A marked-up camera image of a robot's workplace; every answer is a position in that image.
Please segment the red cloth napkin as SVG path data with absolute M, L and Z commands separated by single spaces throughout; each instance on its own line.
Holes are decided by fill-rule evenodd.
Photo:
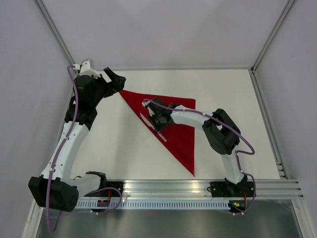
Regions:
M 172 103 L 178 103 L 188 108 L 196 108 L 196 100 L 191 98 L 171 97 L 155 94 L 142 94 L 123 90 L 120 92 L 121 97 L 141 120 L 141 122 L 149 129 L 149 131 L 158 139 L 158 141 L 168 150 L 173 157 L 191 174 L 195 174 L 195 129 L 182 124 L 172 124 L 164 129 L 158 135 L 153 128 L 151 128 L 142 119 L 148 118 L 149 111 L 142 106 L 144 99 L 153 100 L 159 97 L 166 106 Z

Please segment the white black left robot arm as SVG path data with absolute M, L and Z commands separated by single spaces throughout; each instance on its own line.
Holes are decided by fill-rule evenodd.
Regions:
M 79 198 L 92 192 L 104 196 L 108 191 L 106 175 L 88 171 L 77 179 L 70 174 L 82 142 L 97 117 L 99 102 L 124 89 L 126 78 L 110 68 L 104 72 L 110 81 L 95 70 L 73 64 L 67 71 L 73 85 L 73 97 L 65 114 L 60 140 L 41 175 L 31 177 L 28 187 L 38 206 L 71 212 Z

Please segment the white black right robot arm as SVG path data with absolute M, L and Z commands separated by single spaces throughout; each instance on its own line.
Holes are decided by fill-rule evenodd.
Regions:
M 211 148 L 221 156 L 227 192 L 232 197 L 243 194 L 248 179 L 235 155 L 240 143 L 240 130 L 225 110 L 206 113 L 178 103 L 167 105 L 159 97 L 144 99 L 142 106 L 148 109 L 148 120 L 157 133 L 171 124 L 182 124 L 203 131 Z

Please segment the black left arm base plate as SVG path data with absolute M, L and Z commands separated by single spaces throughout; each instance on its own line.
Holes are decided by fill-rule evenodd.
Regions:
M 124 182 L 122 181 L 108 181 L 107 184 L 105 185 L 105 187 L 112 187 L 117 189 L 118 191 L 122 192 L 123 191 L 123 186 L 124 186 Z M 85 195 L 85 197 L 120 197 L 118 191 L 113 190 L 113 189 L 104 189 L 102 191 L 99 192 L 95 192 L 95 193 L 88 193 Z

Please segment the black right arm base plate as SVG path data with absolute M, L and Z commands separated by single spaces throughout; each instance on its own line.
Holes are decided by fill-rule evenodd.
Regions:
M 212 197 L 253 197 L 255 193 L 254 183 L 246 182 L 244 185 L 227 184 L 225 181 L 212 181 L 207 187 Z

